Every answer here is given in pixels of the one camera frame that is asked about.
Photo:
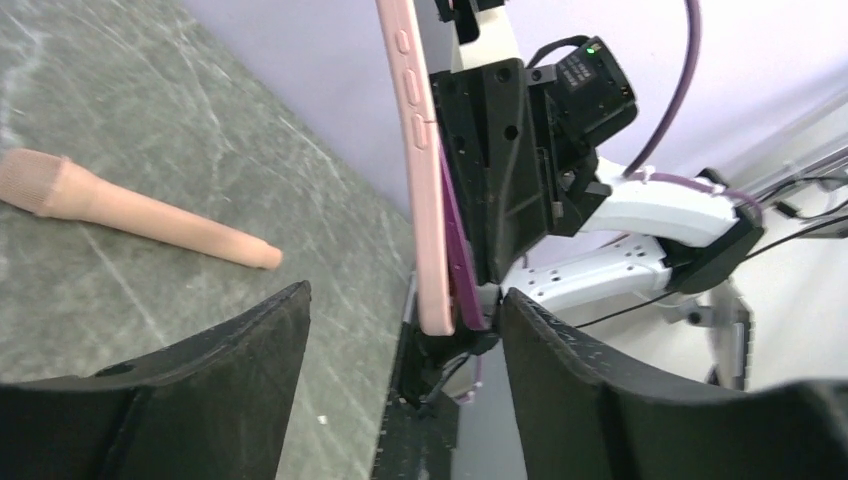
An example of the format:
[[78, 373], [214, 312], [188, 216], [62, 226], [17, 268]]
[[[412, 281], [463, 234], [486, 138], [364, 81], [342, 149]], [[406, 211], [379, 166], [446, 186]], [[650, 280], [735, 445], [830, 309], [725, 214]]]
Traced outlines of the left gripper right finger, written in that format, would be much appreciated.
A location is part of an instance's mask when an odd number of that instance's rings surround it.
[[683, 378], [569, 325], [518, 290], [501, 336], [531, 479], [843, 479], [847, 386], [754, 393]]

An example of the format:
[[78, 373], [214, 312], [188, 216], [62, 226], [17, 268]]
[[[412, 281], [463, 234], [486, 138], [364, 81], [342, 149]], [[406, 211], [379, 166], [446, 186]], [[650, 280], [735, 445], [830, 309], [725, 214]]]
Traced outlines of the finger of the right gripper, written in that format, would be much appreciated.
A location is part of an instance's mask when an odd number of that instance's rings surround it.
[[430, 77], [478, 283], [500, 283], [549, 229], [524, 64]]

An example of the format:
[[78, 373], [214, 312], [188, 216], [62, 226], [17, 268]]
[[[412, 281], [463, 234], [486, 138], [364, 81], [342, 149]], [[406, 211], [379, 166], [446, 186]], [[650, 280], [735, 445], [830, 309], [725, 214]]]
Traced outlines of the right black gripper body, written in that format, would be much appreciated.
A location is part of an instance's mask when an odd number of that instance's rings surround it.
[[523, 237], [572, 236], [611, 188], [597, 179], [597, 148], [613, 136], [613, 64], [558, 62], [527, 70], [539, 199]]

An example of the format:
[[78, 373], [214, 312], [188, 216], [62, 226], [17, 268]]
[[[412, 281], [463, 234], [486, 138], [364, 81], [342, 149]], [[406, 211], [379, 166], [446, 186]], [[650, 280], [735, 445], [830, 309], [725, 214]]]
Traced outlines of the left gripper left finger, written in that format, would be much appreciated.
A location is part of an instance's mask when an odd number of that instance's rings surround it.
[[310, 328], [311, 287], [89, 377], [1, 388], [5, 479], [272, 479]]

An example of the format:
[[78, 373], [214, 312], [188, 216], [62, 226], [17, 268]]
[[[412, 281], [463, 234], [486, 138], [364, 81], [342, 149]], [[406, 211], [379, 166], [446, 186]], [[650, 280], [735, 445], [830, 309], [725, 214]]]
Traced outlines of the pink phone case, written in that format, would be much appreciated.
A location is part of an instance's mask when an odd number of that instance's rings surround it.
[[412, 1], [376, 2], [405, 146], [418, 286], [419, 325], [454, 333], [449, 292], [442, 168], [428, 72]]

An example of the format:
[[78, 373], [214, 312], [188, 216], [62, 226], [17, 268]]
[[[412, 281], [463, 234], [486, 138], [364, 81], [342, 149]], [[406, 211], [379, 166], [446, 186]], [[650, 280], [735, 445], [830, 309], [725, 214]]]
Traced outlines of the purple black phone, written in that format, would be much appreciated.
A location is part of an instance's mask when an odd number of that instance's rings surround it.
[[455, 285], [456, 304], [465, 325], [475, 331], [490, 328], [485, 319], [477, 291], [473, 262], [466, 242], [464, 227], [444, 151], [439, 150], [442, 170], [445, 239], [449, 270]]

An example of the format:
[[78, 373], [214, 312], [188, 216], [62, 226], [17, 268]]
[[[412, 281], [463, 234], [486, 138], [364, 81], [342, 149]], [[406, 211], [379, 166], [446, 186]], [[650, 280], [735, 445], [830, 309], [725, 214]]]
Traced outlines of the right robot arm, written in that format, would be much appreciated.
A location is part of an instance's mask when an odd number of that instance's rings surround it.
[[430, 77], [449, 274], [456, 309], [474, 330], [488, 326], [479, 288], [503, 283], [545, 236], [631, 239], [532, 281], [541, 299], [563, 308], [634, 290], [705, 292], [764, 232], [756, 203], [711, 170], [689, 179], [601, 158], [598, 146], [635, 119], [635, 94], [601, 39], [565, 45], [554, 64], [512, 58]]

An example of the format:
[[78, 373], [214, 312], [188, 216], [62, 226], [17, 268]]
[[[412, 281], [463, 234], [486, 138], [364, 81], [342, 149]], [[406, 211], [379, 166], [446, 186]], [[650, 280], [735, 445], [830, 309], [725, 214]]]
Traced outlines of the pink microphone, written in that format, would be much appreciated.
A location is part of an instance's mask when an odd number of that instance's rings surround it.
[[112, 184], [68, 157], [16, 148], [1, 161], [1, 200], [36, 216], [93, 223], [239, 265], [273, 270], [280, 249]]

